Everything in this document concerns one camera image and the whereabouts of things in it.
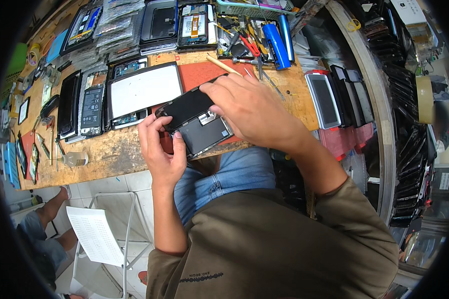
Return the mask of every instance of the denim shorts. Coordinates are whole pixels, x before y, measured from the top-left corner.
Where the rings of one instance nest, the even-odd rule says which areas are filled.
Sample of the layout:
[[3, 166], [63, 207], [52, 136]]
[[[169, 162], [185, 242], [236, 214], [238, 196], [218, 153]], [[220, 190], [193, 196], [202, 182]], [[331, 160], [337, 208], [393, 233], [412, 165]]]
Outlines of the denim shorts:
[[202, 206], [231, 192], [276, 187], [273, 162], [267, 148], [249, 147], [221, 155], [220, 169], [204, 176], [187, 165], [175, 187], [175, 204], [186, 224]]
[[27, 234], [33, 247], [50, 258], [55, 272], [62, 262], [68, 259], [65, 249], [56, 239], [46, 239], [45, 229], [36, 211], [31, 211], [20, 222], [20, 227]]

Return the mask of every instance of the hand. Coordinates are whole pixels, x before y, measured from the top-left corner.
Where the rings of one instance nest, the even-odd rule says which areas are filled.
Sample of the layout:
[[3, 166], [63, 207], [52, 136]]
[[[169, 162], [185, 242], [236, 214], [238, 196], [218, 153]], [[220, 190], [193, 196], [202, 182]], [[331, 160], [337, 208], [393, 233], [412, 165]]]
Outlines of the hand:
[[159, 132], [164, 132], [163, 125], [172, 119], [171, 116], [156, 119], [153, 113], [138, 124], [141, 154], [151, 172], [153, 187], [170, 192], [183, 176], [187, 163], [185, 141], [179, 132], [173, 137], [174, 154], [167, 154], [161, 147]]
[[257, 79], [229, 74], [203, 84], [200, 90], [215, 103], [210, 111], [223, 116], [239, 138], [289, 153], [303, 146], [306, 127]]

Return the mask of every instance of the olive green t-shirt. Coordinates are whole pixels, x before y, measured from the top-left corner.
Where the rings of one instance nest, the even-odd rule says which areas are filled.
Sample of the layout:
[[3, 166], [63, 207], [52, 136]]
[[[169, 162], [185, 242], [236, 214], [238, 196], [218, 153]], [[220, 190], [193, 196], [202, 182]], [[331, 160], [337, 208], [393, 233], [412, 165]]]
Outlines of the olive green t-shirt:
[[317, 200], [315, 221], [277, 189], [223, 195], [186, 224], [183, 257], [149, 255], [146, 297], [379, 298], [392, 283], [398, 247], [348, 180]]

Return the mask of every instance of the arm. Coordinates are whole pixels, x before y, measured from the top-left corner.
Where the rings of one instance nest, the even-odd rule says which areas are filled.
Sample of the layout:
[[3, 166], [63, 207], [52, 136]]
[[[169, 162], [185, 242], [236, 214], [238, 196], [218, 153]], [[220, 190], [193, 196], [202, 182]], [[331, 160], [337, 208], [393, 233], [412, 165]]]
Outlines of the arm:
[[153, 182], [155, 247], [164, 253], [182, 255], [187, 250], [186, 234], [173, 197], [176, 183], [186, 169], [186, 147], [180, 133], [173, 138], [174, 155], [163, 151], [159, 132], [172, 117], [156, 119], [154, 114], [138, 124], [141, 152]]
[[255, 78], [229, 74], [203, 84], [200, 90], [215, 103], [210, 110], [224, 116], [235, 135], [289, 153], [317, 194], [333, 191], [346, 181], [346, 172], [331, 153]]

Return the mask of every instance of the blue cylindrical battery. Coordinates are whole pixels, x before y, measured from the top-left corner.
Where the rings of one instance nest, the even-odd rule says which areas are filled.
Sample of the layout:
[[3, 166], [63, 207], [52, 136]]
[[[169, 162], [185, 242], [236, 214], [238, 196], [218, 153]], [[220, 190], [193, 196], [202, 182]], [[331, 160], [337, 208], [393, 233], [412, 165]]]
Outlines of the blue cylindrical battery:
[[288, 53], [289, 61], [294, 62], [293, 39], [291, 38], [291, 32], [289, 31], [288, 19], [282, 14], [278, 16], [278, 23], [280, 25], [281, 39], [283, 40], [284, 47]]
[[262, 27], [269, 49], [274, 57], [274, 63], [277, 70], [287, 69], [291, 67], [288, 53], [281, 40], [278, 28], [274, 24], [266, 24]]

